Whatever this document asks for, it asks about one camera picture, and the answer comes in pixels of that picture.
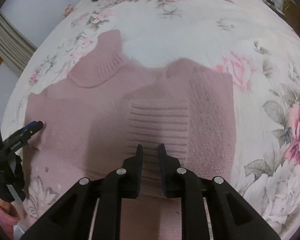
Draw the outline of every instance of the pink sweater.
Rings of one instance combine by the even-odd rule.
[[[25,123],[42,132],[24,148],[35,222],[81,177],[99,179],[144,147],[141,196],[122,203],[121,239],[181,239],[181,205],[163,198],[157,148],[198,176],[229,179],[236,139],[231,75],[188,59],[147,69],[122,54],[112,30],[65,80],[30,94]]]

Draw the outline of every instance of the ribbed knit pattern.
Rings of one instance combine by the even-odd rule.
[[[113,30],[100,34],[96,47],[77,63],[68,77],[78,87],[93,88],[111,78],[126,62],[120,31]]]
[[[236,143],[232,78],[204,71],[196,73],[189,85],[187,168],[202,178],[222,176],[229,180]]]
[[[169,155],[182,164],[188,157],[189,109],[187,101],[133,100],[130,103],[128,153],[143,146],[142,178],[161,181],[158,147],[164,143]]]

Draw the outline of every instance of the black bracket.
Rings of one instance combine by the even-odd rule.
[[[207,214],[214,240],[280,240],[277,233],[222,177],[197,177],[182,168],[177,158],[159,147],[163,191],[167,198],[181,198],[182,240],[209,240]]]
[[[141,185],[143,149],[138,145],[134,157],[104,179],[80,179],[42,217],[21,240],[119,240],[122,198],[135,199]],[[93,222],[95,206],[97,214]]]
[[[15,185],[16,177],[14,175],[16,168],[16,151],[21,149],[28,143],[28,140],[43,128],[41,121],[31,122],[26,127],[16,131],[7,139],[2,141],[1,130],[0,130],[0,170],[5,174],[5,183],[8,186],[15,200],[20,198],[23,201],[26,197],[23,189],[18,188]]]

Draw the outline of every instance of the sweater sleeve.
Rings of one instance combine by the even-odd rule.
[[[20,221],[17,210],[11,207],[10,214],[5,213],[0,207],[0,226],[10,239],[13,239],[13,226]]]
[[[25,121],[40,120],[44,127],[28,141],[29,145],[46,158],[51,155],[67,165],[84,170],[92,152],[95,156],[103,156],[102,152],[95,152],[93,146],[100,137],[93,128],[102,118],[103,115],[96,116],[94,108],[78,99],[53,99],[31,93]],[[93,167],[98,173],[107,174],[111,164],[113,166],[113,160],[109,160],[109,163],[104,160],[94,163]]]

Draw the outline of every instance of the person's hand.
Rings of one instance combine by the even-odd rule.
[[[16,155],[16,170],[14,175],[16,177],[14,185],[18,188],[23,189],[25,187],[25,180],[23,177],[21,158],[18,155]],[[5,202],[11,203],[14,201],[14,197],[11,195],[6,183],[7,180],[5,179],[5,173],[0,169],[0,199]]]
[[[9,213],[10,213],[11,206],[12,206],[11,203],[5,202],[4,200],[2,200],[2,199],[0,198],[0,207],[1,207],[1,209],[2,209],[4,212],[6,212],[7,214],[9,214]]]

